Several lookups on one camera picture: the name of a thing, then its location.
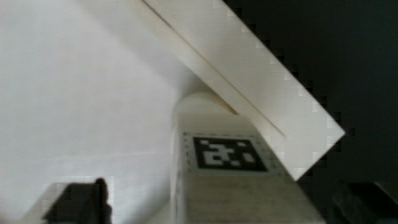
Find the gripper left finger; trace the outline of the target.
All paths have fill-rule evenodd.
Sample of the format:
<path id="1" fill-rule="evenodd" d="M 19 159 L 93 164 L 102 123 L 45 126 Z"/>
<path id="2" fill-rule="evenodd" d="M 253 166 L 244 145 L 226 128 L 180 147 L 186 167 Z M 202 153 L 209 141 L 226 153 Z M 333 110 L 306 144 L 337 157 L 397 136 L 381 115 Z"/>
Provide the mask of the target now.
<path id="1" fill-rule="evenodd" d="M 106 179 L 99 178 L 93 183 L 54 186 L 20 224 L 113 224 Z"/>

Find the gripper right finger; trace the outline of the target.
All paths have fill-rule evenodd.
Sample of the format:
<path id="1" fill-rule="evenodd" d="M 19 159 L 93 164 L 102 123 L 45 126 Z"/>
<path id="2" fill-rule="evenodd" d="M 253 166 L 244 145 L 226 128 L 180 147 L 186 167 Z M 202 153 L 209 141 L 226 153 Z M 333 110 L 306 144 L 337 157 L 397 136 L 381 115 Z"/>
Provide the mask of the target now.
<path id="1" fill-rule="evenodd" d="M 333 198 L 331 224 L 398 224 L 398 182 L 342 186 Z"/>

